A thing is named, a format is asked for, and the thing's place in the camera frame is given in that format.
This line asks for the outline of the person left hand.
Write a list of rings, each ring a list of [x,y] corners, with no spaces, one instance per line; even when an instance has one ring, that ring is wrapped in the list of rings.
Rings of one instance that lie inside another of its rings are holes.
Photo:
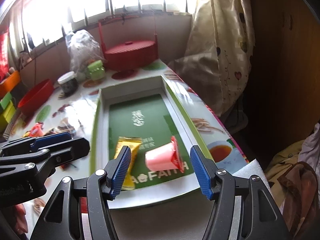
[[[15,231],[18,235],[28,233],[28,224],[25,218],[26,210],[23,204],[18,204],[14,208],[15,215]]]

